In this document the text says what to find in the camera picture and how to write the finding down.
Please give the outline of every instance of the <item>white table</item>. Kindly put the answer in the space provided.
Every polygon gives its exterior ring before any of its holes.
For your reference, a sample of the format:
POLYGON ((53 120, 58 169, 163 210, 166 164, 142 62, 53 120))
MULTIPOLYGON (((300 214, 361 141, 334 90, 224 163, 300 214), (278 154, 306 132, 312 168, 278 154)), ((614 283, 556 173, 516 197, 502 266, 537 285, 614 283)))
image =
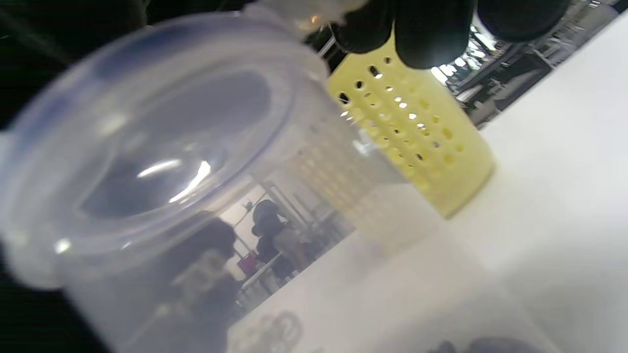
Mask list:
POLYGON ((628 65, 611 66, 626 38, 623 17, 485 129, 495 175, 430 237, 392 259, 348 237, 232 338, 288 310, 303 326, 293 352, 417 353, 478 334, 627 352, 628 65))
POLYGON ((483 131, 498 160, 453 220, 566 353, 628 352, 628 18, 483 131))

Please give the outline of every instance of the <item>person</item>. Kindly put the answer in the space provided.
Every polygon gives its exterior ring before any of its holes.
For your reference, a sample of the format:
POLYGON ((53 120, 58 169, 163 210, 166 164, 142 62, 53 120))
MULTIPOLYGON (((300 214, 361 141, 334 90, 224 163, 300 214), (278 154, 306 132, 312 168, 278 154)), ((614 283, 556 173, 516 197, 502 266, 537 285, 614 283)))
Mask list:
POLYGON ((305 248, 299 240, 296 229, 282 222, 279 219, 280 215, 279 207, 273 201, 260 202, 253 210, 254 233, 272 239, 275 249, 285 254, 292 265, 302 272, 309 266, 305 248))
MULTIPOLYGON (((257 251, 258 260, 262 261, 263 263, 269 263, 277 255, 279 255, 279 251, 275 248, 273 244, 272 237, 265 237, 255 226, 253 226, 251 232, 254 236, 259 238, 257 246, 255 248, 255 250, 257 251)), ((279 279, 279 286, 282 287, 286 284, 286 277, 292 276, 292 272, 295 271, 295 267, 292 265, 292 262, 288 258, 280 256, 271 266, 271 270, 273 271, 274 275, 279 279)))

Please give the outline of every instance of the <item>hole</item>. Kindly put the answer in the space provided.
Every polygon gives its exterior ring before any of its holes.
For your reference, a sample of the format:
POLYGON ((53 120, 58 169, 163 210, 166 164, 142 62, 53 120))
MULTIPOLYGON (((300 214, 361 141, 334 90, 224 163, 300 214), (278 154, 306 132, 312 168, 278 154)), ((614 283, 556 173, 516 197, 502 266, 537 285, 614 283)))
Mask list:
POLYGON ((390 144, 390 140, 387 137, 382 137, 379 140, 379 146, 381 148, 386 148, 386 147, 388 147, 389 144, 390 144))
POLYGON ((427 103, 423 99, 419 99, 419 104, 421 104, 421 107, 425 110, 428 110, 430 108, 430 103, 427 103))
POLYGON ((400 165, 401 163, 403 163, 403 154, 401 153, 400 150, 396 149, 396 148, 391 148, 390 149, 390 156, 392 159, 392 162, 400 165))
POLYGON ((453 134, 449 129, 443 129, 443 135, 445 135, 446 139, 452 139, 453 134))
POLYGON ((411 177, 414 175, 414 166, 412 164, 405 165, 403 167, 403 173, 406 177, 411 177))
POLYGON ((382 73, 379 72, 379 70, 375 66, 369 67, 369 71, 371 72, 373 77, 375 77, 376 79, 381 79, 384 76, 382 73))
POLYGON ((351 99, 349 98, 349 96, 346 93, 339 94, 338 95, 338 100, 342 104, 349 104, 349 102, 351 101, 351 99))
POLYGON ((372 92, 368 92, 364 95, 364 98, 366 98, 366 102, 371 106, 371 107, 377 107, 379 105, 379 101, 377 99, 377 96, 375 96, 372 92))

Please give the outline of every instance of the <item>gloved hand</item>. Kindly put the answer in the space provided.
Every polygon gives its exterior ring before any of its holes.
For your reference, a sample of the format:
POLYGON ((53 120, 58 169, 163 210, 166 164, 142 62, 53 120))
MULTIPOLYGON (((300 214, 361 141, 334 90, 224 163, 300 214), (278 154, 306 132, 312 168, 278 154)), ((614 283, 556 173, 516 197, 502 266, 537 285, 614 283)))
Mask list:
MULTIPOLYGON (((533 41, 556 26, 570 0, 477 0, 477 14, 495 37, 533 41)), ((454 61, 467 47, 475 0, 369 0, 332 26, 339 45, 368 53, 393 30, 397 53, 409 67, 427 69, 454 61)))

